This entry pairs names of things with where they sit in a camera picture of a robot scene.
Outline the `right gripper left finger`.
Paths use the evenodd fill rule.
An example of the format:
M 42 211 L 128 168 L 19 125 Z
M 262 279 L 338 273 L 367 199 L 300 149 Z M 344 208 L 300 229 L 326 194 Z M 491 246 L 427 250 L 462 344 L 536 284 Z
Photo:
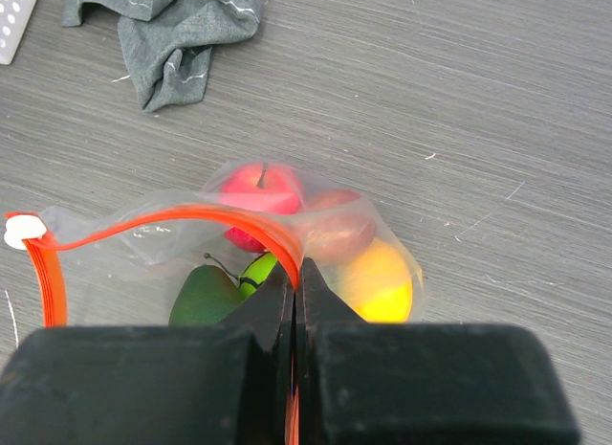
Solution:
M 281 267 L 214 326 L 41 329 L 1 375 L 5 444 L 290 444 Z

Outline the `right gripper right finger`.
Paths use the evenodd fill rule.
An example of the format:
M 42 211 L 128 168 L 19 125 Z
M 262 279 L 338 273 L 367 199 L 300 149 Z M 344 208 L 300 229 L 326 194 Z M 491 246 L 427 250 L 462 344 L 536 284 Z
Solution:
M 579 422 L 532 331 L 368 323 L 311 259 L 295 291 L 297 444 L 577 444 Z

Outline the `dark green avocado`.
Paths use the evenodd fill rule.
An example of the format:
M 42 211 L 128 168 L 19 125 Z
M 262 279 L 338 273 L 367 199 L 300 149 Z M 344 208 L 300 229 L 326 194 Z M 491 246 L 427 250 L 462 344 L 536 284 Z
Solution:
M 215 325 L 243 299 L 230 277 L 218 266 L 201 265 L 186 278 L 170 311 L 169 325 Z

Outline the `yellow lemon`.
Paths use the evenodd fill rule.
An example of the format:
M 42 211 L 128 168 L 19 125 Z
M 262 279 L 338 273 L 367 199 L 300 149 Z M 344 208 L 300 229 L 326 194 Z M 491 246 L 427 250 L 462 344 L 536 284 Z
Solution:
M 399 250 L 379 238 L 338 267 L 336 291 L 372 323 L 403 323 L 411 312 L 411 271 Z

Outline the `clear zip top bag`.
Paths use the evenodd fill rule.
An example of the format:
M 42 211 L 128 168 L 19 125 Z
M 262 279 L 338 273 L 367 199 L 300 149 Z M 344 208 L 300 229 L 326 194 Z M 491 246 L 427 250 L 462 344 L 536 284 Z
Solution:
M 276 214 L 221 204 L 219 190 L 225 179 L 240 166 L 259 162 L 273 163 L 230 162 L 199 190 L 152 191 L 100 218 L 57 206 L 10 213 L 4 240 L 31 259 L 44 325 L 167 324 L 189 273 L 201 265 L 217 266 L 205 253 L 240 275 L 255 258 L 270 252 L 277 259 L 274 267 L 281 267 L 293 286 L 300 282 L 302 263 L 311 259 L 328 287 L 350 306 L 336 291 L 337 269 L 345 263 L 319 266 L 306 256 L 300 225 L 313 215 L 304 209 L 308 198 L 328 189 L 351 188 L 286 165 L 304 187 L 299 212 Z M 374 239 L 398 249 L 411 271 L 413 302 L 404 323 L 420 318 L 429 297 L 421 266 L 372 200 L 351 190 L 362 195 L 358 204 L 376 221 Z

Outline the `brown passion fruit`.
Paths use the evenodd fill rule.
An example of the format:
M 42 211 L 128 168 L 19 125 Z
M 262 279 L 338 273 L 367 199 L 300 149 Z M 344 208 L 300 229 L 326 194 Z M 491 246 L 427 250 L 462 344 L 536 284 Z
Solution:
M 319 266 L 338 266 L 369 247 L 377 224 L 358 204 L 361 200 L 351 189 L 328 189 L 306 200 L 304 209 L 313 214 L 300 225 L 306 256 Z

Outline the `red apple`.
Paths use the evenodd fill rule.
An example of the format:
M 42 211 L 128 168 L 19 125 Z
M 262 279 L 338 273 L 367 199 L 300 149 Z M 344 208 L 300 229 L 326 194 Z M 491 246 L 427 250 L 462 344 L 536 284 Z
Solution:
M 294 214 L 301 210 L 304 187 L 289 166 L 249 163 L 234 170 L 220 187 L 219 201 L 248 211 Z

